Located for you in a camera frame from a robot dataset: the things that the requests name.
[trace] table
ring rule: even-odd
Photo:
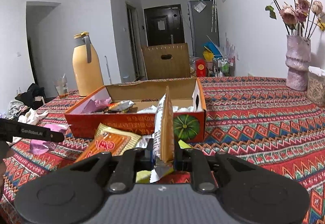
[[[310,194],[310,210],[303,224],[324,224],[325,111],[311,103],[305,92],[291,90],[285,79],[263,77],[200,78],[207,105],[205,141],[193,144],[206,155],[220,150],[268,170],[297,180]],[[58,98],[38,111],[50,114],[40,122],[65,124],[64,112],[81,100],[77,91]],[[66,139],[55,151],[30,154],[30,140],[13,146],[6,159],[1,216],[21,223],[13,207],[19,187],[26,182],[74,162],[89,139]],[[177,172],[159,183],[190,182],[188,173]]]

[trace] open box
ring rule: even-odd
[[[66,111],[65,118],[75,137],[93,139],[100,123],[139,135],[152,134],[155,128],[155,113],[138,114],[136,111],[152,105],[157,106],[167,86],[169,86],[173,106],[194,107],[193,112],[174,113],[175,134],[181,135],[180,139],[184,141],[202,142],[206,105],[198,78],[147,80],[103,86]],[[99,100],[109,97],[113,102],[132,100],[135,103],[132,112],[81,114],[90,99]]]

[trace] pink ceramic vase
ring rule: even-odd
[[[285,64],[289,67],[287,86],[305,91],[308,85],[310,40],[297,35],[287,35],[287,54]]]

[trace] gray refrigerator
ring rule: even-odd
[[[206,7],[201,12],[197,12],[194,7],[200,2],[201,1],[189,0],[188,11],[191,23],[193,56],[204,58],[204,44],[210,41],[207,35],[217,46],[219,46],[219,28],[217,23],[216,32],[215,23],[213,23],[213,32],[211,32],[212,1],[202,1]]]

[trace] cardboard box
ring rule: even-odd
[[[136,111],[151,105],[157,106],[165,94],[167,86],[169,86],[173,106],[180,108],[194,106],[195,109],[195,112],[173,114],[174,131],[178,135],[181,134],[181,140],[202,142],[204,140],[206,105],[198,78],[148,80],[103,86],[66,111],[65,118],[75,137],[93,139],[100,123],[139,135],[152,134],[155,128],[155,114],[137,114]],[[113,102],[132,100],[135,103],[133,112],[80,114],[90,99],[107,99],[109,96]]]
[[[187,43],[142,48],[148,80],[191,77]]]

